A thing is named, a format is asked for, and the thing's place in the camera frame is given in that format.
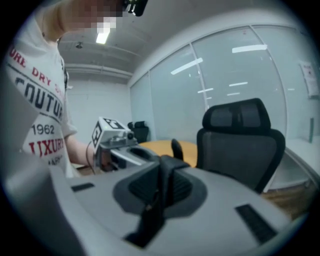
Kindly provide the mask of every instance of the paper sign on wall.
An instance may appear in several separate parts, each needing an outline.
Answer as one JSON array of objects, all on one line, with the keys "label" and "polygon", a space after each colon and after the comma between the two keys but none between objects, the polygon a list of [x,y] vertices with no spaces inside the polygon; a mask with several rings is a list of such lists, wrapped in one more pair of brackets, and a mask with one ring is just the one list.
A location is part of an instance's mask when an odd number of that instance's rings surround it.
[{"label": "paper sign on wall", "polygon": [[303,77],[306,83],[309,98],[312,96],[318,96],[318,80],[311,62],[300,61],[300,66],[303,72]]}]

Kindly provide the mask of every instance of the white t-shirt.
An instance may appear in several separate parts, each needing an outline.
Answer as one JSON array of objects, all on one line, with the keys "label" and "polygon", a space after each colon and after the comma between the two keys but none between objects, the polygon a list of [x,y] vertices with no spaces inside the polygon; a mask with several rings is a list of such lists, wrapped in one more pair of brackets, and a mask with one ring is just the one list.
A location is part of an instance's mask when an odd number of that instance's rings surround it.
[{"label": "white t-shirt", "polygon": [[68,112],[64,61],[58,45],[43,38],[34,14],[12,42],[4,65],[10,81],[6,86],[15,87],[38,113],[21,150],[59,166],[68,178],[80,176],[64,139],[77,132]]}]

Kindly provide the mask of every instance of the black rubber pad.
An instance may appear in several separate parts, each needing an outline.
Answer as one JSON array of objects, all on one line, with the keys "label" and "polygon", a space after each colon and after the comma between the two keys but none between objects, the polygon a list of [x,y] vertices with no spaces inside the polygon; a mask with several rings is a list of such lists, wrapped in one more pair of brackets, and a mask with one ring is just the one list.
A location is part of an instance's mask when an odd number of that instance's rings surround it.
[{"label": "black rubber pad", "polygon": [[236,207],[235,210],[260,244],[269,241],[277,234],[251,205],[245,204]]},{"label": "black rubber pad", "polygon": [[87,190],[90,188],[93,188],[95,185],[93,185],[92,183],[84,183],[81,185],[76,185],[76,186],[72,186],[71,189],[73,190],[73,192],[79,192],[82,190]]}]

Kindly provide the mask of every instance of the ceiling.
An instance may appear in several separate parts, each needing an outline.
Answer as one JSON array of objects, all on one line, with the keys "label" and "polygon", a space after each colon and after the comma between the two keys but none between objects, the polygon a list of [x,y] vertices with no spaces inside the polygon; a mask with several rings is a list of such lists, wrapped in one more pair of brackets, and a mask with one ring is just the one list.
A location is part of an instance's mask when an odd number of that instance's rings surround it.
[{"label": "ceiling", "polygon": [[[146,57],[150,49],[190,24],[232,8],[273,1],[149,0],[143,16],[124,13],[124,17],[116,19],[116,28],[111,28],[106,44],[96,43],[97,29],[91,28],[64,35],[59,50],[73,76],[100,74],[127,84],[135,71],[135,64]],[[76,48],[79,42],[82,43],[81,49]]]},{"label": "ceiling", "polygon": [[[166,28],[175,26],[179,17],[194,11],[210,0],[149,0],[144,14],[136,17],[125,13],[116,19],[106,44],[97,44],[97,29],[63,36],[59,50],[69,73],[90,73],[114,76],[126,83],[134,72],[134,64],[143,48]],[[81,42],[82,48],[76,48]]]}]

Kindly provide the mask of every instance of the round wooden table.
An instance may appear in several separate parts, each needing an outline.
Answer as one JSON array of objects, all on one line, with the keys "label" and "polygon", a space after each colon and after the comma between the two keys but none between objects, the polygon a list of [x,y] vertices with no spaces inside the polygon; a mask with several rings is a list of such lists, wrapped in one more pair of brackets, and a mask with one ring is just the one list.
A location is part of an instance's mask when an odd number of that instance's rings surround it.
[{"label": "round wooden table", "polygon": [[[187,141],[179,140],[182,147],[183,160],[188,163],[191,167],[196,167],[198,150],[197,145]],[[142,147],[152,150],[158,156],[168,155],[173,157],[173,151],[171,149],[171,140],[156,140],[148,141],[139,144]]]}]

